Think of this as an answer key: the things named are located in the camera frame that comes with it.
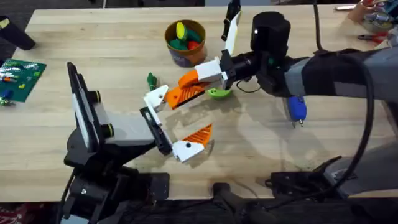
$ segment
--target black cable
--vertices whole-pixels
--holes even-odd
[[[319,12],[318,12],[318,0],[314,0],[313,2],[313,13],[315,16],[315,40],[317,42],[318,50],[325,50],[321,44],[321,31],[319,26]]]
[[[70,188],[70,185],[72,184],[73,178],[75,176],[75,170],[72,171],[72,173],[70,174],[69,180],[67,185],[65,186],[65,189],[63,190],[62,193],[62,197],[61,197],[61,201],[58,205],[58,210],[57,210],[57,216],[56,216],[56,221],[55,224],[59,224],[61,223],[61,219],[62,219],[62,208],[63,205],[65,204],[65,199],[67,198],[67,194]]]
[[[319,50],[324,50],[321,46],[320,43],[320,31],[319,31],[319,15],[318,15],[318,7],[317,7],[317,0],[314,0],[314,13],[315,13],[315,28],[316,28],[316,36],[317,36],[317,47]],[[373,88],[373,81],[372,77],[369,73],[369,70],[361,63],[360,61],[357,61],[353,57],[349,57],[346,55],[339,55],[339,57],[349,63],[352,63],[357,66],[358,69],[360,69],[361,73],[363,74],[364,80],[365,80],[365,87],[366,87],[366,120],[365,120],[365,125],[364,125],[364,131],[362,133],[362,138],[361,142],[359,143],[358,150],[356,151],[356,154],[353,156],[353,160],[351,161],[350,165],[348,166],[347,170],[344,172],[343,176],[341,177],[340,180],[338,180],[333,186],[331,186],[329,189],[313,193],[313,194],[308,194],[308,195],[303,195],[300,197],[294,197],[288,200],[285,200],[281,203],[278,203],[277,205],[271,206],[271,207],[264,207],[266,210],[272,210],[275,208],[279,208],[281,206],[287,205],[292,202],[296,202],[299,200],[303,200],[306,198],[314,198],[320,195],[325,195],[328,194],[334,190],[336,190],[338,187],[343,185],[346,180],[354,173],[355,168],[359,164],[362,155],[365,152],[366,146],[368,145],[369,137],[372,131],[373,127],[373,119],[374,119],[374,88]]]
[[[258,89],[256,89],[256,90],[251,90],[251,91],[243,90],[243,89],[239,86],[239,84],[240,84],[242,81],[243,81],[243,80],[239,80],[239,81],[236,82],[236,88],[238,88],[239,90],[241,90],[241,91],[244,92],[244,93],[255,93],[255,92],[257,92],[257,91],[259,91],[259,90],[261,89],[261,87],[259,87]]]

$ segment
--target red toy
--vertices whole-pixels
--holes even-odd
[[[195,49],[195,48],[198,47],[198,46],[199,46],[198,42],[195,42],[195,41],[193,41],[193,40],[188,41],[188,45],[187,45],[188,50]]]

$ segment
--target black bracket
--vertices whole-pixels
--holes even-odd
[[[148,124],[148,128],[155,138],[155,144],[163,155],[168,155],[172,152],[172,146],[169,144],[163,130],[156,124],[155,119],[152,117],[148,107],[139,110]]]

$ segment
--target blue object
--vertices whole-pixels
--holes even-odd
[[[303,126],[303,121],[307,117],[307,106],[305,106],[304,97],[292,96],[287,98],[287,108],[293,127],[296,127],[296,122],[299,122]]]
[[[12,90],[4,90],[1,94],[0,97],[3,98],[4,100],[10,100],[12,97]]]

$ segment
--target blue marker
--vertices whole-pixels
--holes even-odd
[[[293,127],[296,128],[296,122],[299,122],[302,127],[303,121],[307,117],[307,106],[305,106],[304,97],[292,96],[287,98],[287,108]]]

